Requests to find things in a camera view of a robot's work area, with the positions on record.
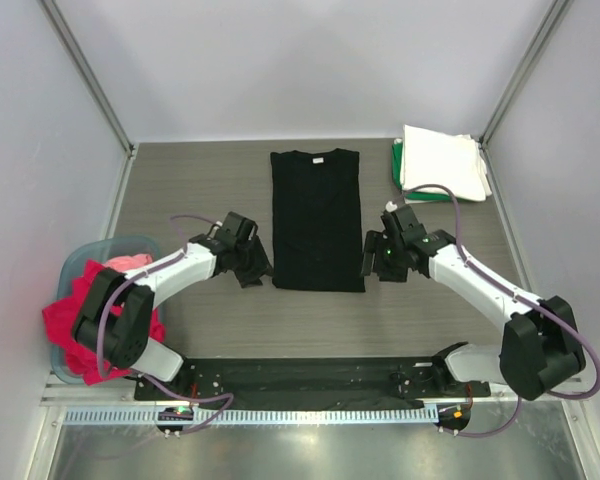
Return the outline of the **black t-shirt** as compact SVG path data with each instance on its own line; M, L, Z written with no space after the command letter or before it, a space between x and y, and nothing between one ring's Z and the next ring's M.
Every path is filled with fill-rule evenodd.
M273 152L270 164L273 285L363 293L360 154Z

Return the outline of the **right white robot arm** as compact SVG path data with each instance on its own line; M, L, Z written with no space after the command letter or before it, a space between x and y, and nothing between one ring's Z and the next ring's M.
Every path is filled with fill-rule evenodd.
M573 335L575 319L565 300L541 299L517 288L468 255L444 230L393 225L367 233L363 275L403 283L410 272L452 290L501 335L496 345L460 342L440 351L440 364L430 372L440 394L453 395L476 381L506 385L519 397L535 400L584 370L584 349Z

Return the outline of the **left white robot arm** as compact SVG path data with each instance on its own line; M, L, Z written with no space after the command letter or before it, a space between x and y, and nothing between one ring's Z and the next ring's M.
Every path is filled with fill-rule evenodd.
M231 272L241 287L273 274L261 240L198 235L184 247L126 273L104 268L96 274L77 314L72 337L93 351L101 377L133 370L158 380L170 398L185 397L193 385L184 357L150 335L153 312L189 286Z

